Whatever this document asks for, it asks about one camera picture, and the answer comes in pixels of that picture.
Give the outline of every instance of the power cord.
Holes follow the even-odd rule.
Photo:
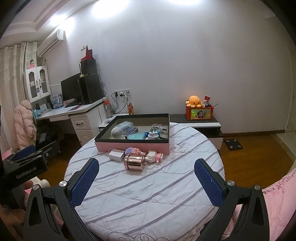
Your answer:
[[[128,95],[124,95],[124,94],[121,94],[120,96],[125,96],[126,97],[126,104],[124,105],[124,107],[121,109],[121,111],[125,108],[125,106],[127,105],[128,103]]]
[[[98,74],[99,74],[99,81],[100,81],[100,85],[101,85],[101,90],[102,90],[102,93],[103,93],[103,97],[106,97],[107,93],[106,93],[106,91],[104,91],[105,83],[103,83],[102,80],[101,80],[101,73],[100,73],[100,71],[98,69],[98,64],[96,64],[96,69],[97,69]]]
[[[113,111],[115,111],[115,110],[117,110],[117,109],[119,108],[119,105],[118,105],[118,102],[117,102],[117,96],[118,96],[117,92],[111,94],[112,99],[113,99],[113,100],[115,101],[115,103],[116,103],[116,107],[115,107],[115,108],[112,108]]]

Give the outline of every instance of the red storage box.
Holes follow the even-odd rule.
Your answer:
[[[214,107],[191,108],[186,107],[186,116],[188,120],[212,120]]]

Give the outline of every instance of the air conditioner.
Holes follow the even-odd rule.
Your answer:
[[[52,49],[57,43],[64,41],[64,30],[58,29],[53,32],[46,40],[38,47],[37,55],[43,57],[47,51]]]

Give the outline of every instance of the pink toy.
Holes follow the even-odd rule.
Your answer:
[[[32,68],[34,68],[34,60],[33,59],[31,59],[31,61],[30,61],[30,69],[32,69]]]
[[[155,161],[156,162],[162,162],[163,161],[163,154],[162,153],[158,153],[155,157]]]
[[[145,152],[141,152],[140,149],[135,147],[129,147],[126,149],[126,155],[134,155],[134,156],[145,156]]]

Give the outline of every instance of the white toy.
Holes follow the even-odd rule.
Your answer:
[[[149,164],[153,164],[155,162],[156,155],[157,155],[156,151],[149,151],[148,154],[147,154],[147,156],[145,157],[145,160]]]
[[[111,130],[111,139],[124,140],[125,137],[122,135],[122,129],[118,127],[114,127]]]

